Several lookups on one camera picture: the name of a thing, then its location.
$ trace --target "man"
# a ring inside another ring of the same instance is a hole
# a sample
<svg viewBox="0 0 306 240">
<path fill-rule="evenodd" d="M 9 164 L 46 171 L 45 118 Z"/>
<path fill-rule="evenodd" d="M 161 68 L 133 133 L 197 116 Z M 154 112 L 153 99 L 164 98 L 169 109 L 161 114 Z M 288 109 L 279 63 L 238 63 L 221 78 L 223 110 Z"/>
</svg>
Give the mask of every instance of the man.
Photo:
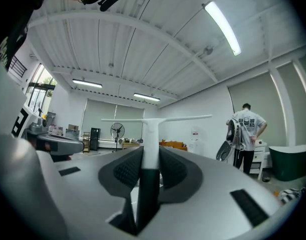
<svg viewBox="0 0 306 240">
<path fill-rule="evenodd" d="M 241 125 L 241 130 L 242 130 L 241 142 L 242 145 L 244 146 L 243 151 L 240 150 L 238 146 L 235 147 L 233 165 L 239 169 L 244 158 L 243 171 L 247 175 L 250 172 L 251 164 L 254 157 L 255 141 L 267 127 L 266 121 L 261 116 L 251 112 L 250 110 L 251 110 L 251 105 L 245 103 L 243 105 L 243 110 L 235 113 L 232 116 L 232 120 L 238 121 Z"/>
<path fill-rule="evenodd" d="M 24 43 L 27 24 L 44 0 L 0 0 L 0 58 L 8 70 L 12 57 Z"/>
</svg>

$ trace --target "wooden table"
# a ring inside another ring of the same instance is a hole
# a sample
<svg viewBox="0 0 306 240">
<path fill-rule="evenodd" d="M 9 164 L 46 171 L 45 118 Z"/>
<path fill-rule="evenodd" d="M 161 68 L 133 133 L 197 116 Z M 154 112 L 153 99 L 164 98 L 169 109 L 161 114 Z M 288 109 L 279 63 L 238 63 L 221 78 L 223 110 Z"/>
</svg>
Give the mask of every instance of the wooden table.
<svg viewBox="0 0 306 240">
<path fill-rule="evenodd" d="M 124 142 L 122 144 L 122 149 L 133 148 L 135 146 L 139 147 L 139 143 L 126 143 L 126 142 Z"/>
</svg>

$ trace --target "railing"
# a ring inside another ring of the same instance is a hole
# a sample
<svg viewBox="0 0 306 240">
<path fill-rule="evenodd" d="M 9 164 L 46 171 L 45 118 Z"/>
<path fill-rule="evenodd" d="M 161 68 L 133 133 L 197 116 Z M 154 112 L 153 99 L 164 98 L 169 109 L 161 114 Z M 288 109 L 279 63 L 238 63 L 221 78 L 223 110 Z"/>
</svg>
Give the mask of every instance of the railing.
<svg viewBox="0 0 306 240">
<path fill-rule="evenodd" d="M 16 58 L 16 56 L 14 56 L 12 58 L 11 65 L 9 66 L 9 71 L 22 78 L 26 70 L 27 68 L 25 68 L 25 66 Z"/>
</svg>

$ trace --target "fluorescent light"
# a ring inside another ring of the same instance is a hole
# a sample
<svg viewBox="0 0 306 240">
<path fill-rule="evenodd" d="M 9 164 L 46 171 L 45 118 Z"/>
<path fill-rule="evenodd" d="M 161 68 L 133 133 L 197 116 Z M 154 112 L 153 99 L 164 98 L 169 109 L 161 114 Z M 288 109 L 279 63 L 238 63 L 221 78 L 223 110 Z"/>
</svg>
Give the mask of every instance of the fluorescent light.
<svg viewBox="0 0 306 240">
<path fill-rule="evenodd" d="M 149 100 L 152 100 L 152 101 L 156 101 L 156 102 L 158 102 L 158 101 L 160 101 L 161 99 L 160 98 L 154 98 L 154 97 L 150 97 L 150 96 L 146 96 L 146 95 L 142 95 L 142 94 L 138 94 L 138 93 L 134 93 L 134 96 L 135 97 L 139 97 L 139 98 L 144 98 L 144 99 L 149 99 Z"/>
<path fill-rule="evenodd" d="M 227 19 L 221 12 L 221 10 L 217 7 L 216 3 L 210 2 L 206 5 L 203 5 L 205 10 L 211 15 L 211 17 L 215 20 L 219 28 L 222 30 L 223 34 L 225 35 L 231 49 L 233 50 L 234 55 L 239 55 L 241 53 L 241 48 L 239 47 L 238 41 L 234 32 L 229 25 Z"/>
<path fill-rule="evenodd" d="M 98 87 L 98 88 L 103 87 L 100 83 L 93 83 L 93 82 L 81 81 L 81 80 L 76 80 L 76 79 L 73 79 L 73 82 L 76 84 L 81 84 L 85 86 L 93 86 L 93 87 Z"/>
</svg>

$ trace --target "electric fan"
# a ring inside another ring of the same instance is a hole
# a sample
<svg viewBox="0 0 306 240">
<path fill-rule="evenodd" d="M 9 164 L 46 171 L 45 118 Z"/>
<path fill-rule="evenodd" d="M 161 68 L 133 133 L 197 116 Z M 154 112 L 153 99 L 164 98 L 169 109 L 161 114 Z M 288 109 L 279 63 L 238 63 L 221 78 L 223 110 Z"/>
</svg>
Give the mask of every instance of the electric fan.
<svg viewBox="0 0 306 240">
<path fill-rule="evenodd" d="M 111 136 L 114 138 L 115 142 L 116 142 L 116 151 L 117 152 L 117 144 L 118 144 L 118 139 L 122 138 L 124 136 L 125 133 L 125 128 L 123 127 L 123 125 L 119 122 L 116 122 L 112 125 L 111 127 Z"/>
</svg>

